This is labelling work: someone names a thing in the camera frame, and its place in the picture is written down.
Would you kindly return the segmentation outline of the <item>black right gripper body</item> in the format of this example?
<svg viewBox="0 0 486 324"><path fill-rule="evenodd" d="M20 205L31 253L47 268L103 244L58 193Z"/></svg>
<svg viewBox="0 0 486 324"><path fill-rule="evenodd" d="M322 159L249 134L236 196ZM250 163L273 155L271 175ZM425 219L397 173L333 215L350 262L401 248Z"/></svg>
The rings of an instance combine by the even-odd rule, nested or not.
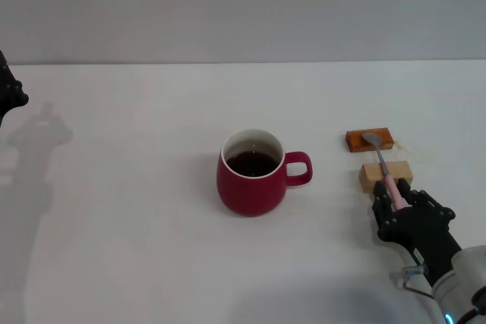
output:
<svg viewBox="0 0 486 324"><path fill-rule="evenodd" d="M449 208L431 204L406 206L393 212L379 205L379 238L404 247L415 263L427 266L429 285L453 270L452 258L461 250L449 230L456 217Z"/></svg>

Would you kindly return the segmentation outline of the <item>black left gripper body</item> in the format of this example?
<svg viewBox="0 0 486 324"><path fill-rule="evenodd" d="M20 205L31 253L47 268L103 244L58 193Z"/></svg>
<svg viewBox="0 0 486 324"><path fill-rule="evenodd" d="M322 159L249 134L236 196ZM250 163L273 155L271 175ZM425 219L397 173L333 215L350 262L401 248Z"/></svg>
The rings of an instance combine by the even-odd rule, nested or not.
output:
<svg viewBox="0 0 486 324"><path fill-rule="evenodd" d="M23 84L14 77L3 52L0 52L0 124L8 112L25 106L28 101Z"/></svg>

